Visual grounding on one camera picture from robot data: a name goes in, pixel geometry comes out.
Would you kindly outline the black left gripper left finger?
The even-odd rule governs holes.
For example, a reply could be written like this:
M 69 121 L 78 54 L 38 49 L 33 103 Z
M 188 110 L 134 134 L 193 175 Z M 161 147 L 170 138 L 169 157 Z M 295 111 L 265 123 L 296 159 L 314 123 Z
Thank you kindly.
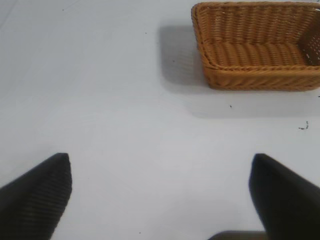
M 56 153 L 0 189 L 0 238 L 49 240 L 72 193 L 69 155 Z

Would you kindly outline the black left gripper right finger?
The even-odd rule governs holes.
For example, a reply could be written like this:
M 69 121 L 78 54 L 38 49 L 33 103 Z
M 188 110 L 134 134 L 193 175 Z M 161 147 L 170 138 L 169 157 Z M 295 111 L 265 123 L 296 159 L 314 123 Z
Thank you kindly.
M 257 153 L 249 191 L 269 240 L 320 238 L 320 189 L 272 157 Z

